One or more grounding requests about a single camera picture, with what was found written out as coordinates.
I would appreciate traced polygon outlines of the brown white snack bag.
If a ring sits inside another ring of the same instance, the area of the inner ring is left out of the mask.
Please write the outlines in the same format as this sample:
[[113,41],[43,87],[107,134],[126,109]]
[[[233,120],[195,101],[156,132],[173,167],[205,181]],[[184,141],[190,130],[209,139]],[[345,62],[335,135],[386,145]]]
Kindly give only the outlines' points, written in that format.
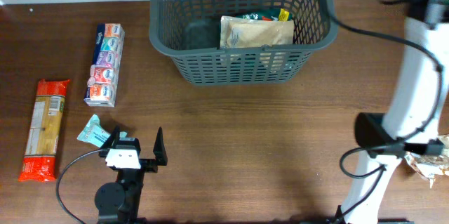
[[441,155],[428,156],[408,152],[404,157],[407,164],[422,179],[429,182],[430,189],[432,189],[437,176],[448,176],[448,134],[440,135],[438,139],[444,144]]

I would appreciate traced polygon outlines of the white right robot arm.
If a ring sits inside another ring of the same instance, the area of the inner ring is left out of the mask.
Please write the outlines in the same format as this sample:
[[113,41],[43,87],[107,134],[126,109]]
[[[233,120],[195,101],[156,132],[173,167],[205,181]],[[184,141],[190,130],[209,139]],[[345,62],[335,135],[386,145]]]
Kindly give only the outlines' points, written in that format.
[[385,114],[358,114],[354,135],[358,147],[353,183],[338,206],[333,223],[377,223],[389,181],[407,153],[439,156],[443,143],[438,123],[448,94],[448,0],[398,0],[408,5],[404,38],[350,27],[348,31],[405,45],[396,91]]

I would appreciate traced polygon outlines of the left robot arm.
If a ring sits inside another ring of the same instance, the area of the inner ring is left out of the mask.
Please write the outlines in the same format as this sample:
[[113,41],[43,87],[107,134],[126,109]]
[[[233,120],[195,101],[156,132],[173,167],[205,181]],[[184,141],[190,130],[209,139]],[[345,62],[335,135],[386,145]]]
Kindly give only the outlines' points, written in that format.
[[139,140],[121,137],[119,127],[100,147],[99,156],[117,176],[114,182],[105,183],[95,194],[99,223],[147,222],[138,215],[145,174],[156,173],[160,166],[168,164],[162,128],[158,129],[154,142],[154,158],[143,159],[140,152]]

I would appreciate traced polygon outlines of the green coffee bag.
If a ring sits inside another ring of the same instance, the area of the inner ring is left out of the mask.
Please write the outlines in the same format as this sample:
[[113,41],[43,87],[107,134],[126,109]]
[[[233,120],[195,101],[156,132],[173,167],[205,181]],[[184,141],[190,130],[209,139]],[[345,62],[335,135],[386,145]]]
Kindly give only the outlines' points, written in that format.
[[281,21],[286,22],[292,20],[292,15],[289,11],[283,8],[272,8],[261,11],[249,12],[236,16],[247,20],[265,20],[265,21]]

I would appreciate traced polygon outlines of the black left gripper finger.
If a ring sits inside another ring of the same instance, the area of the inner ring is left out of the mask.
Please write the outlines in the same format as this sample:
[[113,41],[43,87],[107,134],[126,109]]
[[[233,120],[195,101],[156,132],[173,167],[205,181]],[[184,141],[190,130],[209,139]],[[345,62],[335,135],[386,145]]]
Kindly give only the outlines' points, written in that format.
[[120,139],[120,127],[115,126],[114,130],[111,132],[111,135],[103,144],[104,149],[115,149],[116,145]]
[[163,141],[163,129],[161,127],[159,127],[156,135],[153,153],[158,166],[166,166],[168,164],[168,156]]

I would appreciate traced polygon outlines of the beige noodle packet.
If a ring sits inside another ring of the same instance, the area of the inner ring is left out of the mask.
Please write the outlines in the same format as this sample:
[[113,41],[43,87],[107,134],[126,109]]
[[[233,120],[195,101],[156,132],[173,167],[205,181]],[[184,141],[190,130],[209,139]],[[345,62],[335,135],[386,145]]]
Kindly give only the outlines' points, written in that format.
[[222,16],[220,48],[256,48],[292,45],[295,30],[293,20],[251,20]]

